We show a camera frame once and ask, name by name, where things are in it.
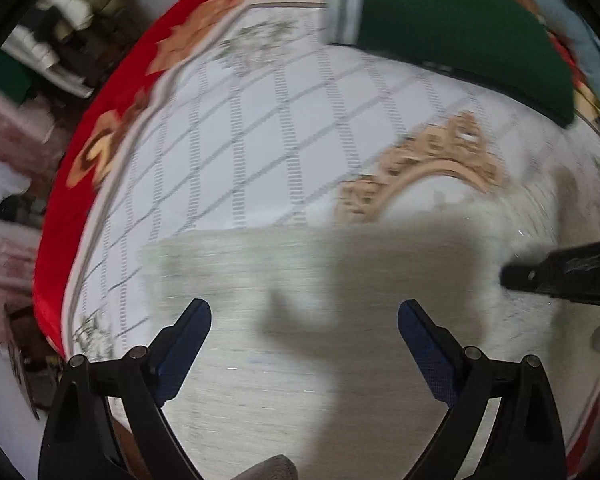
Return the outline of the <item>red floral blanket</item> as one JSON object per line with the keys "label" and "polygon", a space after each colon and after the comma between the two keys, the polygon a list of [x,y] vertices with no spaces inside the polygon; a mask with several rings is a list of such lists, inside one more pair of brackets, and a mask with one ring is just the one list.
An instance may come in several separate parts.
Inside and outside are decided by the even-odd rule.
{"label": "red floral blanket", "polygon": [[600,452],[600,308],[513,292],[600,240],[596,97],[531,0],[181,0],[85,114],[34,274],[66,356],[123,356],[190,300],[164,414],[207,479],[283,454],[396,479],[445,413],[396,315],[541,360],[567,470]]}

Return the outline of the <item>white knit cardigan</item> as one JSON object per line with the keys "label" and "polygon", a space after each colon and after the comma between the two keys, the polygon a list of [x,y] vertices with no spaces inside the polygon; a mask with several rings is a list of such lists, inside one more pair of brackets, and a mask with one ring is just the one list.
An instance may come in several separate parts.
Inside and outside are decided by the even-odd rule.
{"label": "white knit cardigan", "polygon": [[140,252],[149,325],[195,298],[212,327],[164,408],[189,458],[228,479],[283,454],[305,479],[400,479],[441,422],[396,325],[417,300],[492,359],[535,354],[571,436],[600,379],[600,311],[504,289],[515,259],[600,240],[600,191],[565,171],[402,219],[200,231]]}

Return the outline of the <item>light blue quilt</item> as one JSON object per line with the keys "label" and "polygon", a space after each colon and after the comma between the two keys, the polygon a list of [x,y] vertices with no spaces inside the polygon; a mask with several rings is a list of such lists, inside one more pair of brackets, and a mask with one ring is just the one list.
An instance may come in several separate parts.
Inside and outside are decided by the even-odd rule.
{"label": "light blue quilt", "polygon": [[547,26],[568,41],[577,64],[600,99],[600,38],[566,0],[532,0]]}

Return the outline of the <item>clothes rack with garments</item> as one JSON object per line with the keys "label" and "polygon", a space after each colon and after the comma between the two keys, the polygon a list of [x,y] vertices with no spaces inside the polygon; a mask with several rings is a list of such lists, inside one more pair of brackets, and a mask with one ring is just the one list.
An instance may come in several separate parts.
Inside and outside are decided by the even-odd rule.
{"label": "clothes rack with garments", "polygon": [[0,47],[0,91],[20,104],[55,87],[88,100],[143,33],[135,0],[36,0]]}

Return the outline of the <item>folded dark green sweater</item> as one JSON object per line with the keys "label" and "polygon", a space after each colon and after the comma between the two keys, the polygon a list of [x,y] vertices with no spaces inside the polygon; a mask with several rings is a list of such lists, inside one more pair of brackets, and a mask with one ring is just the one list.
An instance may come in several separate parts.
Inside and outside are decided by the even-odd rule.
{"label": "folded dark green sweater", "polygon": [[571,70],[515,0],[325,0],[323,40],[480,84],[559,127],[574,117]]}

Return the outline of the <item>white patterned mat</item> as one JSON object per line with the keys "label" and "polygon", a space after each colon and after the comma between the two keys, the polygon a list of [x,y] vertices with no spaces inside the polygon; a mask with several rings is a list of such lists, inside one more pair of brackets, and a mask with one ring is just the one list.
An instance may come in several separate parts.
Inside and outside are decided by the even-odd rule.
{"label": "white patterned mat", "polygon": [[320,0],[248,0],[162,74],[128,114],[108,112],[70,188],[94,185],[62,303],[68,354],[109,358],[148,327],[143,246],[189,230],[321,226],[353,188],[387,174],[393,217],[475,200],[553,169],[577,183],[576,222],[600,239],[600,134],[568,128],[501,93],[322,39]]}

